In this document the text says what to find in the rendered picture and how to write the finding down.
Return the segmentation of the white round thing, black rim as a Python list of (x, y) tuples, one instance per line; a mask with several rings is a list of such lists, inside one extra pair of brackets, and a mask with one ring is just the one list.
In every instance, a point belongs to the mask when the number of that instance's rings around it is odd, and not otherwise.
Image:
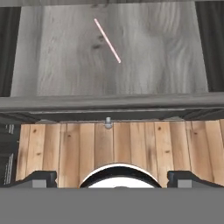
[(160, 188), (158, 181), (146, 170), (133, 164), (103, 165), (90, 172), (80, 188)]

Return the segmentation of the grey wood drawer front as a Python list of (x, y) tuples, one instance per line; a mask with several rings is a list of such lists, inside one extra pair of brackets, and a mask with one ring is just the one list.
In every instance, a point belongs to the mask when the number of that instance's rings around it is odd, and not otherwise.
[(224, 93), (0, 97), (0, 123), (224, 119)]

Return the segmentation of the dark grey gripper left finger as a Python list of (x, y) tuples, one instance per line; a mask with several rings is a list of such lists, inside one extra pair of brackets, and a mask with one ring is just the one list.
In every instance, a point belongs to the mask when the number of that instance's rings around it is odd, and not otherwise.
[(56, 188), (56, 171), (34, 171), (24, 179), (14, 183), (3, 185), (3, 188), (24, 187), (24, 188)]

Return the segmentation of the pink straw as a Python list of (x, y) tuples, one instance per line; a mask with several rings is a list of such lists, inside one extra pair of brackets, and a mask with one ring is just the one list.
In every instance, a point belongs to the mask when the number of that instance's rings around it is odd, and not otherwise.
[(110, 40), (109, 40), (108, 35), (107, 35), (106, 32), (103, 30), (103, 28), (102, 28), (101, 24), (99, 23), (99, 21), (97, 20), (97, 18), (94, 18), (94, 22), (95, 22), (96, 26), (98, 27), (99, 31), (101, 32), (101, 35), (104, 37), (105, 41), (107, 42), (108, 47), (110, 48), (110, 51), (114, 54), (114, 56), (115, 56), (117, 62), (118, 62), (119, 64), (121, 64), (122, 61), (121, 61), (121, 59), (120, 59), (118, 53), (116, 52), (116, 49), (113, 47), (112, 43), (111, 43)]

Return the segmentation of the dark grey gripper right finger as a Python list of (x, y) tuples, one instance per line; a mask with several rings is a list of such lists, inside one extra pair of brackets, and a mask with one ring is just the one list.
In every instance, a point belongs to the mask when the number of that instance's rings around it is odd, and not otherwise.
[(222, 185), (201, 179), (191, 171), (168, 171), (168, 187), (176, 188), (203, 188), (203, 187), (223, 187)]

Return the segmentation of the grey metal drawer knob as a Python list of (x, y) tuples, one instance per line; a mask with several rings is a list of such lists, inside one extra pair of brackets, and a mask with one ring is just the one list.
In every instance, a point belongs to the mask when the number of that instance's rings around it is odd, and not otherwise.
[(105, 123), (104, 123), (104, 126), (107, 130), (111, 129), (113, 127), (113, 123), (111, 122), (111, 118), (110, 117), (107, 117), (105, 119)]

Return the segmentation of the grey wood drawer box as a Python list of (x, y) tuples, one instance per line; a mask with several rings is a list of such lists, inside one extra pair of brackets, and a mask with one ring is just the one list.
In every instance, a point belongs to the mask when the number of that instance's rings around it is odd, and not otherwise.
[(13, 96), (191, 94), (207, 90), (193, 2), (21, 10)]

